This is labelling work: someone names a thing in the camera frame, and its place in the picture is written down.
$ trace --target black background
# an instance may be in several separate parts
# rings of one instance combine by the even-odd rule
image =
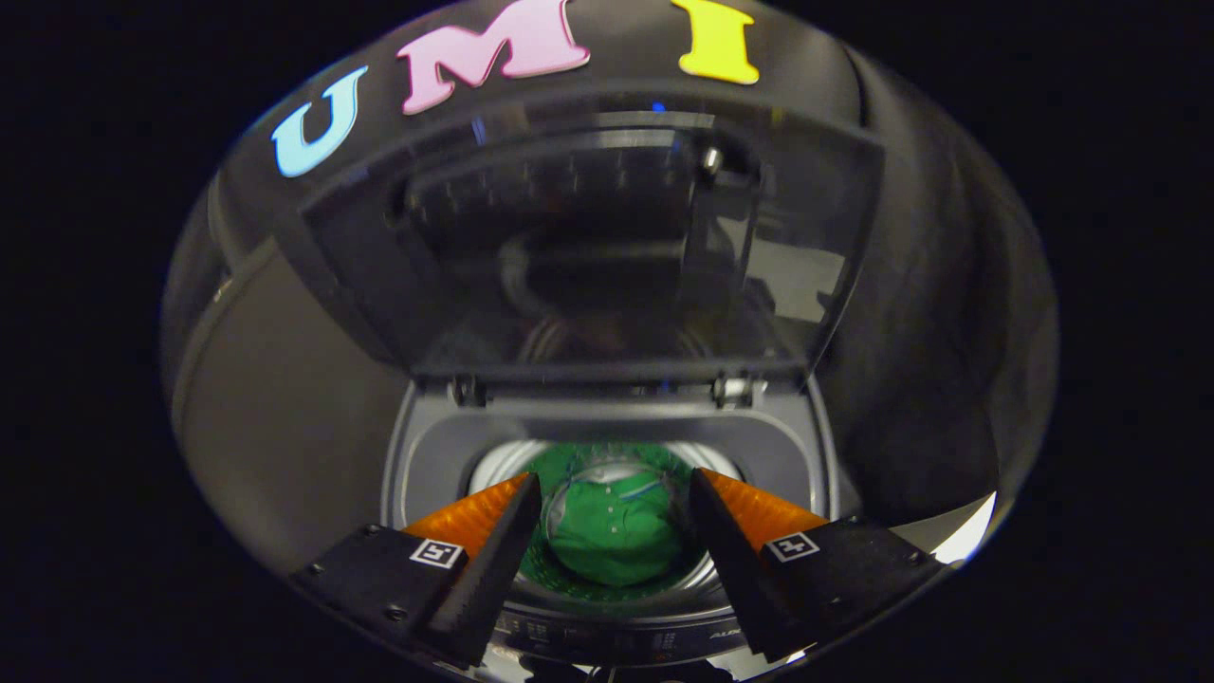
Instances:
[[[414,679],[219,525],[171,439],[155,325],[178,226],[231,141],[306,78],[435,5],[39,4],[8,22],[25,30],[6,41],[17,176],[6,269],[25,304],[10,320],[17,477],[5,482],[17,495],[4,497],[0,557],[17,576],[0,611],[16,617],[4,628],[16,658],[4,678]],[[1214,177],[1198,108],[1212,32],[1197,10],[794,10],[919,85],[1000,161],[1044,237],[1063,325],[1054,426],[1003,530],[806,679],[1202,677],[1207,592],[1181,579],[1203,574],[1210,545],[1201,501],[1178,484],[1199,480],[1208,443],[1181,437],[1190,411],[1212,404],[1195,382],[1199,346],[1167,321],[1209,306],[1198,286],[1209,217],[1184,210]]]

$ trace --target letter u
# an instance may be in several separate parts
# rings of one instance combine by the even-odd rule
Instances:
[[[274,153],[278,156],[278,170],[287,177],[297,177],[314,169],[317,164],[329,158],[345,142],[350,130],[358,118],[358,76],[367,73],[362,67],[334,82],[324,91],[329,99],[333,118],[324,135],[307,142],[304,140],[304,114],[312,108],[308,102],[295,109],[287,120],[278,124],[273,135]]]

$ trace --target transparent lid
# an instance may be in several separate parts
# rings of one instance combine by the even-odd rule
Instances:
[[[318,192],[301,272],[416,376],[807,370],[881,163],[858,131],[737,102],[516,104]]]

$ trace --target letter m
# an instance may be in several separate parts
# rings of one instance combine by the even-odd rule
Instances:
[[[438,67],[472,87],[489,78],[493,63],[510,44],[510,61],[501,67],[506,78],[528,78],[575,69],[590,61],[590,51],[577,45],[569,33],[565,6],[569,0],[517,0],[493,19],[484,33],[448,25],[409,42],[396,53],[409,57],[413,92],[403,110],[412,115],[452,96],[455,84],[443,80]]]

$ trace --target washing machine drum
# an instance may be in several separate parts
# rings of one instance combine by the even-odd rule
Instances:
[[[683,543],[691,468],[969,557],[1036,457],[1055,360],[993,161],[749,0],[475,0],[393,30],[234,144],[161,321],[191,472],[276,573],[577,461],[537,528],[561,562],[524,562],[493,648],[590,665],[744,651]],[[600,451],[624,469],[578,460]],[[578,513],[612,482],[643,490],[634,546]]]

